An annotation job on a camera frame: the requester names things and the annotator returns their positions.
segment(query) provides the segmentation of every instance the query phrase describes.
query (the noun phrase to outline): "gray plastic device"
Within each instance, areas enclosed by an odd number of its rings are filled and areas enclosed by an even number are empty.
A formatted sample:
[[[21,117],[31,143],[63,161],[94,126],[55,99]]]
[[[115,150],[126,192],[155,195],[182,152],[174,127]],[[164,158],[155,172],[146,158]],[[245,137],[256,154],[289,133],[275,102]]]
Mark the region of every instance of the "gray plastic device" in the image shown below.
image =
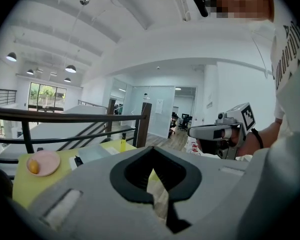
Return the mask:
[[[190,127],[188,135],[200,141],[203,153],[217,155],[221,159],[234,160],[239,147],[245,142],[247,133],[255,124],[254,114],[247,102],[225,113],[219,113],[215,124]],[[233,128],[238,128],[236,144],[230,140]]]
[[[169,194],[166,224],[144,189],[152,168]],[[69,190],[82,195],[52,229],[43,218]],[[138,148],[79,166],[28,212],[12,204],[42,239],[239,240],[265,234],[299,194],[300,133],[257,151],[249,163]]]

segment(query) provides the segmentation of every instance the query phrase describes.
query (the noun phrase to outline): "white ceiling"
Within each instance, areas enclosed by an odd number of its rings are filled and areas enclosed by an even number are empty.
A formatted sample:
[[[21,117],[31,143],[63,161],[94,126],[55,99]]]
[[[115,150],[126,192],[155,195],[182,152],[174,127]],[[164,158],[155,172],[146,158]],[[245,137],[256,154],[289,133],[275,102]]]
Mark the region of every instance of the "white ceiling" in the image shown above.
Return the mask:
[[[200,16],[193,0],[90,0],[86,6],[80,0],[21,0],[7,24],[26,61],[60,69],[74,64],[84,73],[98,68],[105,54],[121,42],[185,18],[194,23],[213,21]],[[246,27],[273,38],[269,22]]]
[[[119,81],[119,80],[117,80],[115,78],[113,79],[112,89],[115,89],[115,90],[119,90],[119,89],[126,90],[126,88],[127,88],[127,84],[126,83],[121,82],[121,81]]]

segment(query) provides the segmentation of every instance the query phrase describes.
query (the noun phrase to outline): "white t-shirt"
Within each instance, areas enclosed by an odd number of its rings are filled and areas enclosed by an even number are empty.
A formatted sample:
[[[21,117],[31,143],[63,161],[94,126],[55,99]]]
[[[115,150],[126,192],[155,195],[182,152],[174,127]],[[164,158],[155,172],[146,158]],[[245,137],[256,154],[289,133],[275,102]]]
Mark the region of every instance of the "white t-shirt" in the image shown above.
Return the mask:
[[[283,0],[273,0],[275,36],[271,48],[272,74],[276,95],[284,88],[300,65],[300,25]],[[282,119],[278,138],[292,135],[285,112],[278,100],[274,116]]]

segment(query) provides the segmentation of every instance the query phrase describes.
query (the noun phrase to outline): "white wall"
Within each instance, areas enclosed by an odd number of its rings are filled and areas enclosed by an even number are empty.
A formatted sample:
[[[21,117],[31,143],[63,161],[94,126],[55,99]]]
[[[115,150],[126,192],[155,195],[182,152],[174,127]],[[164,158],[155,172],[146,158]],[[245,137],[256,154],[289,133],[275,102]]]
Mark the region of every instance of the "white wall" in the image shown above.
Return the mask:
[[[113,51],[105,53],[100,67],[91,72],[90,79],[100,74],[119,73],[137,65],[180,58],[231,61],[264,69],[252,34],[243,26],[183,22],[148,31],[119,43]],[[271,47],[269,40],[256,42],[261,53]]]
[[[23,68],[24,60],[18,51],[16,44],[13,43],[14,36],[7,24],[3,24],[0,29],[0,89],[16,90],[16,74]],[[6,59],[6,56],[16,53],[16,61]]]
[[[17,91],[16,91],[16,100],[18,104],[18,109],[27,110],[28,109],[28,99],[31,83],[38,83],[43,85],[51,85],[60,88],[66,88],[65,101],[64,101],[64,110],[69,110],[78,105],[78,100],[82,96],[82,88],[74,87],[64,84],[51,83],[47,81],[42,81],[39,79],[29,79],[24,78],[23,76],[17,77]]]
[[[0,60],[0,89],[16,90],[16,70]]]
[[[124,96],[124,101],[123,101],[123,109],[122,109],[122,115],[131,115],[130,113],[130,104],[131,104],[131,95],[132,95],[132,86],[130,84],[126,85],[126,90],[125,90],[125,96]],[[131,126],[132,124],[131,121],[122,121],[121,125],[127,125]]]
[[[218,112],[249,102],[258,131],[274,122],[276,92],[272,75],[266,79],[261,71],[225,62],[217,63],[217,71]]]
[[[98,77],[82,85],[81,100],[108,107],[113,77]]]
[[[203,117],[204,124],[214,124],[218,116],[219,104],[219,78],[216,65],[206,65],[204,69],[203,81]]]
[[[143,66],[142,70],[127,73],[127,75],[133,79],[134,86],[196,87],[192,125],[202,124],[204,95],[204,74],[202,71],[194,71],[190,66],[176,66],[162,70],[154,70],[153,66],[145,69]]]
[[[195,102],[193,96],[174,96],[173,106],[178,107],[178,116],[182,114],[188,114],[192,116],[193,103]]]
[[[96,106],[85,106],[77,105],[67,111],[67,114],[95,114],[104,115],[106,109],[103,107]],[[50,138],[66,138],[73,137],[82,131],[84,128],[88,127],[92,123],[40,123],[30,130],[32,139],[50,139]],[[38,148],[44,148],[45,150],[56,151],[60,148],[64,142],[60,143],[48,143],[48,144],[34,144],[33,149],[36,151]],[[0,154],[0,158],[18,158],[22,154],[26,154],[26,146],[22,144],[10,144],[4,151]]]

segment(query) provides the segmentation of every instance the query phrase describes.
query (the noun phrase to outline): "metal railing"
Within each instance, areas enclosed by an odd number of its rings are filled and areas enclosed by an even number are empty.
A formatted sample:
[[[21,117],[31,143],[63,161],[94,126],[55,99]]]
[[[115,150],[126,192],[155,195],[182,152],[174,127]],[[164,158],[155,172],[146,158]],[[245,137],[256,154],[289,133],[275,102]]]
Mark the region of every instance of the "metal railing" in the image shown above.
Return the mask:
[[[8,105],[16,102],[16,90],[0,89],[0,105]]]
[[[113,111],[115,101],[113,99],[109,102],[108,111]],[[133,137],[127,139],[133,140],[133,146],[140,148],[146,145],[148,126],[151,113],[151,104],[143,103],[142,114],[140,115],[113,115],[113,114],[63,114],[63,113],[45,113],[37,111],[27,111],[11,108],[0,108],[0,119],[8,121],[19,121],[22,124],[23,139],[0,138],[0,143],[6,144],[24,144],[29,154],[34,153],[33,144],[49,144],[62,143],[87,140],[114,134],[134,131]],[[127,127],[120,130],[112,131],[112,122],[119,121],[134,121],[135,127]],[[88,135],[80,135],[66,138],[46,138],[46,139],[32,139],[29,122],[41,123],[106,123],[106,127],[96,134],[88,133]],[[17,159],[0,158],[0,163],[17,164]]]
[[[93,104],[93,103],[90,103],[90,102],[87,102],[87,101],[83,101],[83,100],[80,100],[80,99],[78,99],[78,105],[101,107],[101,108],[106,108],[107,109],[106,106],[101,106],[101,105]]]

